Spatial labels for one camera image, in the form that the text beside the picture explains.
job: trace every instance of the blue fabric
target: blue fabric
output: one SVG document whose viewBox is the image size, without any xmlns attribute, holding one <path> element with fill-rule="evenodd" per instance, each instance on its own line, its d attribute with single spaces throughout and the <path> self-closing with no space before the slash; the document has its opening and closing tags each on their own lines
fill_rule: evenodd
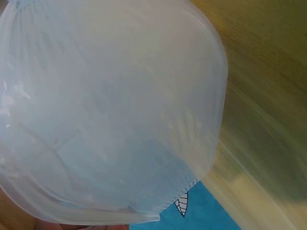
<svg viewBox="0 0 307 230">
<path fill-rule="evenodd" d="M 132 225 L 131 230 L 240 230 L 202 183 L 188 191 L 187 210 L 183 210 L 185 216 L 172 204 L 159 222 Z"/>
</svg>

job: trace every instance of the white leaf print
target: white leaf print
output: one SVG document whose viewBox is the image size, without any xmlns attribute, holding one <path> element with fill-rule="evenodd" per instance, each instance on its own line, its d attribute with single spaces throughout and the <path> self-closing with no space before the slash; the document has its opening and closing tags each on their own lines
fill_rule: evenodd
<svg viewBox="0 0 307 230">
<path fill-rule="evenodd" d="M 175 205 L 180 214 L 185 217 L 188 208 L 188 194 L 185 193 L 178 200 L 175 201 Z"/>
</svg>

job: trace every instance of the finger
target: finger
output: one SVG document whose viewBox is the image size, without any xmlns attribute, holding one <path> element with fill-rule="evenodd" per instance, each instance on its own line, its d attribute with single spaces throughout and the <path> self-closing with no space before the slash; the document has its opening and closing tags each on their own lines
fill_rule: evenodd
<svg viewBox="0 0 307 230">
<path fill-rule="evenodd" d="M 62 227 L 59 224 L 39 220 L 35 225 L 34 230 L 62 230 Z"/>
<path fill-rule="evenodd" d="M 89 229 L 80 229 L 80 230 L 107 230 L 107 226 L 92 226 Z"/>
<path fill-rule="evenodd" d="M 78 230 L 78 229 L 86 229 L 88 226 L 61 224 L 61 227 L 63 228 L 63 230 Z"/>
<path fill-rule="evenodd" d="M 110 225 L 107 230 L 129 230 L 129 225 Z"/>
</svg>

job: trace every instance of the frosted plastic bowl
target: frosted plastic bowl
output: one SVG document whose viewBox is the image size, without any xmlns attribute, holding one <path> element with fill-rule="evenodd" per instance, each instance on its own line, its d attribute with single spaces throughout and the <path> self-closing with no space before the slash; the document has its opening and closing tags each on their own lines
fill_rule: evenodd
<svg viewBox="0 0 307 230">
<path fill-rule="evenodd" d="M 213 165 L 227 61 L 187 1 L 11 0 L 0 79 L 0 185 L 35 217 L 158 220 Z"/>
</svg>

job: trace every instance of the wooden table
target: wooden table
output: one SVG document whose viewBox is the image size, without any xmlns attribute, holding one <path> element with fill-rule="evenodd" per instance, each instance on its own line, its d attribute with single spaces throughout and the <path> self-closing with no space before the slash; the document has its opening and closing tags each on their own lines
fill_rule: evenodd
<svg viewBox="0 0 307 230">
<path fill-rule="evenodd" d="M 218 157 L 203 182 L 244 230 L 307 230 L 307 1 L 193 2 L 229 58 Z"/>
</svg>

